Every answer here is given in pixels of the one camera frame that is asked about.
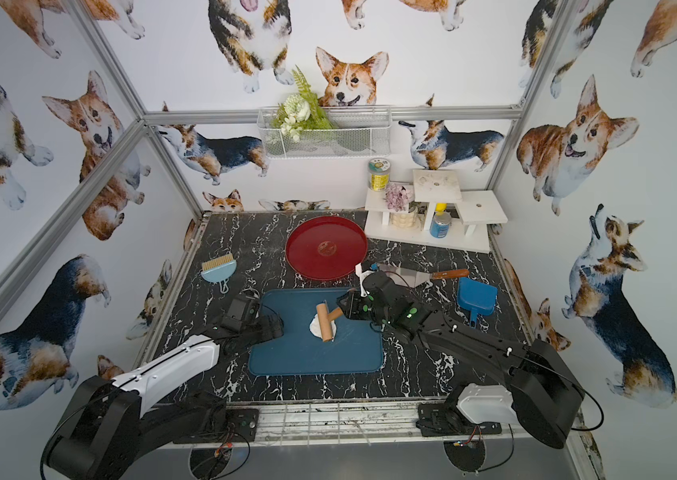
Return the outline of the white dough piece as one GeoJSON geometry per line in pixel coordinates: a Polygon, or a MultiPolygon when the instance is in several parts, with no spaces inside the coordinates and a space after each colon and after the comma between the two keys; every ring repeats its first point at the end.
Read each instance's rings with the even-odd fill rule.
{"type": "MultiPolygon", "coordinates": [[[[338,330],[336,323],[332,322],[330,326],[332,326],[332,336],[336,336],[336,330],[338,330]]],[[[322,329],[320,329],[320,320],[318,320],[318,315],[315,315],[312,318],[312,322],[310,322],[310,333],[316,336],[316,338],[322,339],[322,329]]]]}

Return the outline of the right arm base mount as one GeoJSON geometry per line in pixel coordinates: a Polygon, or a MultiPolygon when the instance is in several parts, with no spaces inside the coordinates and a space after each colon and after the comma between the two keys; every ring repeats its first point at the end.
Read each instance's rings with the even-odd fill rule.
{"type": "Polygon", "coordinates": [[[416,428],[424,437],[470,436],[473,433],[499,435],[503,432],[498,423],[474,424],[446,403],[422,403],[417,407],[416,428]]]}

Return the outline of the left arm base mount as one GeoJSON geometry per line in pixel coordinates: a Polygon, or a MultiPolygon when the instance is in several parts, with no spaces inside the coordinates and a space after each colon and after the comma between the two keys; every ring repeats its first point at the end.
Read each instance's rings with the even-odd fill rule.
{"type": "Polygon", "coordinates": [[[198,433],[174,440],[174,444],[222,443],[240,434],[244,440],[256,438],[260,410],[256,408],[218,408],[200,424],[198,433]]]}

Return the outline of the blue rectangular tray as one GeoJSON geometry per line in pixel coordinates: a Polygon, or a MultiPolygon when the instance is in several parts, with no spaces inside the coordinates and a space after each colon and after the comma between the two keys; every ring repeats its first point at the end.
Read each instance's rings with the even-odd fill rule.
{"type": "Polygon", "coordinates": [[[248,368],[256,376],[345,375],[372,373],[384,363],[380,333],[366,321],[336,320],[336,335],[324,342],[310,331],[310,322],[320,302],[336,308],[346,287],[270,290],[262,296],[262,312],[276,313],[284,322],[282,337],[250,350],[248,368]]]}

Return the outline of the wooden dough roller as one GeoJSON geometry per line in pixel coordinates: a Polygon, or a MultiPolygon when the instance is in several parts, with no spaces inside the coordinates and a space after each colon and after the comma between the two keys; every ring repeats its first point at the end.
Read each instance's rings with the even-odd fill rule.
{"type": "Polygon", "coordinates": [[[329,342],[334,340],[332,336],[332,322],[336,322],[340,317],[344,315],[344,311],[340,307],[336,307],[333,310],[328,308],[328,303],[322,302],[316,306],[316,315],[318,315],[318,320],[320,320],[320,329],[322,329],[322,342],[329,342]]]}

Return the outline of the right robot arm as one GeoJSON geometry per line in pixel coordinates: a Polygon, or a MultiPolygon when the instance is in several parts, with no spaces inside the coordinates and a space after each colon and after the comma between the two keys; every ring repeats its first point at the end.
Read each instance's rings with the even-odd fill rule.
{"type": "Polygon", "coordinates": [[[336,303],[350,320],[370,321],[402,342],[448,354],[495,380],[467,386],[458,395],[456,412],[472,424],[519,424],[546,446],[565,446],[585,388],[552,345],[542,340],[526,345],[462,326],[380,271],[336,303]]]}

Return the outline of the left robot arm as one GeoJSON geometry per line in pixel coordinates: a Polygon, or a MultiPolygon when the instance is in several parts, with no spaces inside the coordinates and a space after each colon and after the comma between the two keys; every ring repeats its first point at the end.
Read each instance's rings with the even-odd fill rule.
{"type": "Polygon", "coordinates": [[[240,294],[210,326],[168,353],[110,379],[88,378],[50,434],[38,469],[68,479],[118,479],[136,460],[176,440],[230,440],[234,426],[222,398],[196,393],[166,406],[160,400],[220,360],[282,334],[278,313],[240,294]]]}

